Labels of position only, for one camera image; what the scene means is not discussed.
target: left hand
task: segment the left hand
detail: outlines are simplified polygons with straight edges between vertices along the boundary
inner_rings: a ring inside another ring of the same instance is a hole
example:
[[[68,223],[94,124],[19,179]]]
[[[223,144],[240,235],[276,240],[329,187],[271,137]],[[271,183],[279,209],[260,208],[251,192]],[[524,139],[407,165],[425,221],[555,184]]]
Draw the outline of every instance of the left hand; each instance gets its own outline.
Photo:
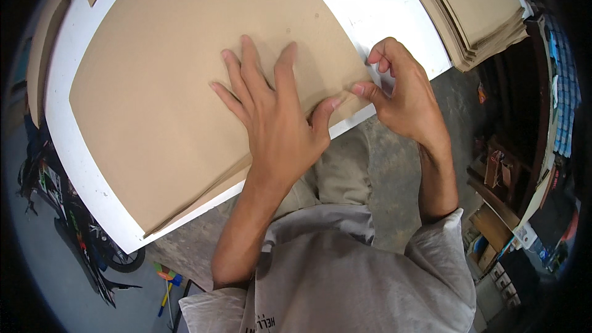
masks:
[[[292,70],[296,43],[284,48],[277,59],[273,68],[276,90],[272,90],[259,68],[255,44],[247,35],[241,36],[241,42],[242,63],[232,51],[222,51],[230,85],[239,100],[219,83],[211,87],[247,129],[253,157],[247,182],[270,190],[281,201],[329,146],[329,117],[340,100],[323,100],[309,125]]]

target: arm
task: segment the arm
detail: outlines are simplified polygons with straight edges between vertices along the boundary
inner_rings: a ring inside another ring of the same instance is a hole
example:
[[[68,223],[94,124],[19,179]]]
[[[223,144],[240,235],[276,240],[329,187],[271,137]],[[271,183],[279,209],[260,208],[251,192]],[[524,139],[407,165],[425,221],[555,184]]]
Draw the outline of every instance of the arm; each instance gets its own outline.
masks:
[[[340,103],[335,98],[322,101],[309,125],[292,70],[296,44],[289,44],[279,56],[273,68],[276,90],[272,90],[261,74],[253,41],[243,35],[241,42],[242,63],[233,52],[222,51],[238,99],[223,85],[211,85],[247,129],[253,157],[239,201],[214,251],[214,289],[250,280],[273,214],[292,185],[329,146],[329,117]]]
[[[391,131],[417,142],[421,162],[419,214],[422,224],[432,224],[458,205],[450,137],[432,86],[423,67],[393,38],[377,43],[368,63],[396,78],[389,97],[375,84],[360,82],[353,92],[374,103],[378,119]]]

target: motorcycle wheel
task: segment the motorcycle wheel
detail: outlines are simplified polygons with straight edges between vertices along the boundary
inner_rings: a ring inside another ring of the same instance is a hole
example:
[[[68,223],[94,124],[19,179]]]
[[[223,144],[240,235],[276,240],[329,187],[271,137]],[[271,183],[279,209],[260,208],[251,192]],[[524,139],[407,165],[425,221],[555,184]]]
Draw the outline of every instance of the motorcycle wheel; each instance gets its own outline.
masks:
[[[101,251],[101,258],[108,267],[115,271],[119,271],[120,273],[131,273],[138,270],[144,263],[144,259],[146,258],[146,249],[142,247],[137,251],[132,252],[128,256],[131,259],[131,262],[123,264],[115,254],[111,253],[111,256],[109,256],[105,250]]]

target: fingernail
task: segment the fingernail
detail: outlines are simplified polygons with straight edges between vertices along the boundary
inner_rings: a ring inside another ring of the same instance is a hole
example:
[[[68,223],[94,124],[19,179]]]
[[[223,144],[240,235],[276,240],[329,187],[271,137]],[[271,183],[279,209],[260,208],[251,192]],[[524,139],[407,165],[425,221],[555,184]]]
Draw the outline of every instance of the fingernail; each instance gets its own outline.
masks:
[[[331,106],[333,107],[333,109],[339,107],[340,104],[341,104],[341,100],[340,99],[335,98],[335,99],[333,99],[331,101]]]
[[[351,92],[357,96],[362,96],[364,95],[364,86],[360,84],[354,84],[353,88],[351,88]]]

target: white table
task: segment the white table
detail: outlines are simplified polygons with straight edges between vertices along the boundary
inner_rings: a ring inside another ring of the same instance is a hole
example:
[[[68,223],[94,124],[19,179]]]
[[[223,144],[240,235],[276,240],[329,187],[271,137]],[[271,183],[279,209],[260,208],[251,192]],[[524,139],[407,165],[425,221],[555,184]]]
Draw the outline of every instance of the white table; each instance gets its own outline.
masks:
[[[452,64],[438,32],[419,0],[324,0],[360,57],[366,60],[377,41],[393,36],[425,68],[430,80]],[[115,0],[72,0],[55,42],[49,66],[45,114],[55,149],[70,181],[109,236],[127,253],[143,247],[241,192],[239,183],[161,231],[143,239],[144,231],[109,187],[88,151],[72,114],[69,95],[85,50]],[[380,76],[370,70],[375,82]],[[335,138],[374,115],[373,105],[330,129]]]

